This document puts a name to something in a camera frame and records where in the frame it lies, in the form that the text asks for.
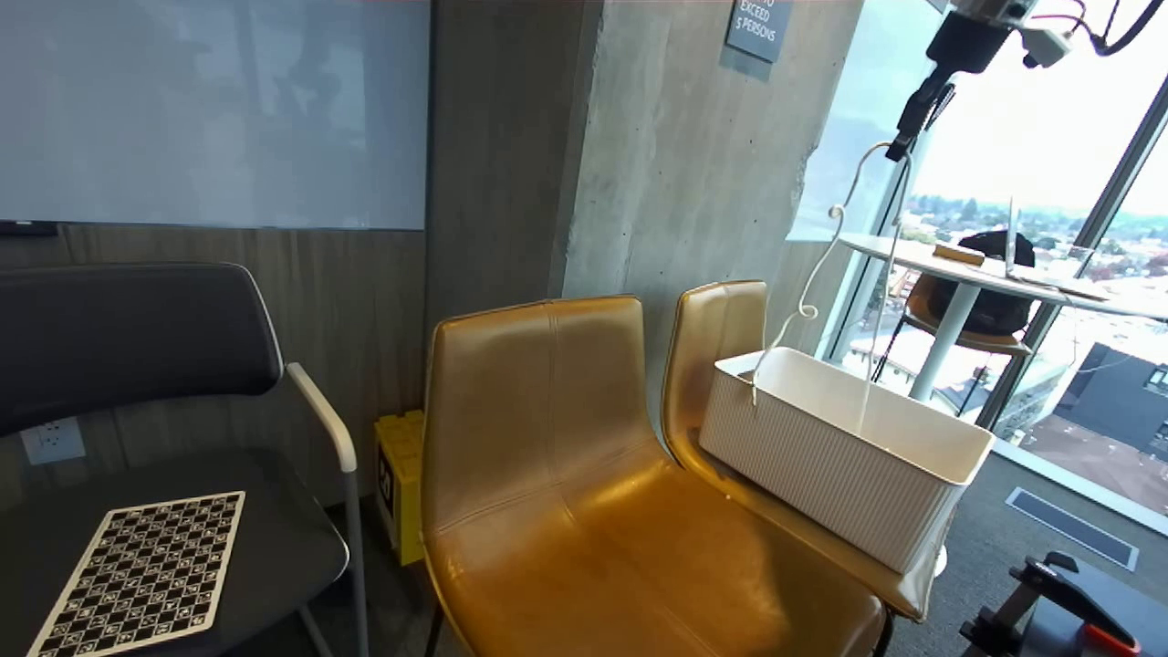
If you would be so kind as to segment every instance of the white storage bin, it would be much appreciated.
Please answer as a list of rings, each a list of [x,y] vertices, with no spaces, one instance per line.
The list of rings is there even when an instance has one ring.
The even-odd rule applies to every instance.
[[[715,369],[701,446],[896,571],[944,540],[993,435],[777,346]]]

